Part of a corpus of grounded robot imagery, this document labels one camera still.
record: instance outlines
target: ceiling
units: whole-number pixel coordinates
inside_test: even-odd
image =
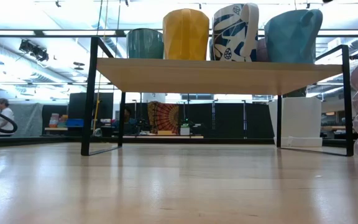
[[[125,1],[101,1],[92,0],[66,0],[59,1],[57,6],[55,0],[0,0],[0,29],[135,29],[146,27],[152,29],[162,28],[162,18],[168,12],[192,8],[203,11],[211,20],[213,14],[220,8],[232,3],[247,1],[225,1],[204,0],[201,4],[194,1],[153,1],[153,0],[131,0],[126,6]],[[259,5],[260,22],[259,27],[263,29],[264,24],[273,16],[285,11],[305,9],[306,3],[310,3],[310,9],[320,9],[324,15],[322,29],[358,29],[358,0],[337,1],[342,4],[322,5],[321,1],[293,0],[269,1],[254,0]],[[8,73],[23,73],[23,70],[31,70],[33,73],[47,77],[51,82],[85,82],[88,76],[88,65],[90,60],[89,38],[26,38],[31,43],[47,49],[48,62],[37,63],[35,58],[18,50],[22,41],[19,37],[0,37],[0,58],[12,60],[13,65]],[[333,38],[318,38],[316,51],[318,54],[327,50],[328,43]],[[117,54],[126,57],[125,37],[114,38],[117,46]],[[74,62],[84,64],[83,70],[74,70]],[[101,77],[101,82],[108,82]]]

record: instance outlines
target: person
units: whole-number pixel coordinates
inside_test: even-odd
[[[5,98],[0,98],[0,110],[1,114],[8,117],[9,119],[14,121],[13,111],[9,108],[9,101]],[[6,130],[12,130],[13,125],[5,120],[4,118],[0,117],[0,128]],[[12,134],[0,133],[0,137],[10,137]]]
[[[124,124],[132,124],[135,125],[136,124],[136,120],[131,118],[132,115],[132,111],[131,109],[129,109],[128,107],[125,107],[124,110]],[[115,120],[112,124],[113,128],[118,128],[119,127],[119,120]]]

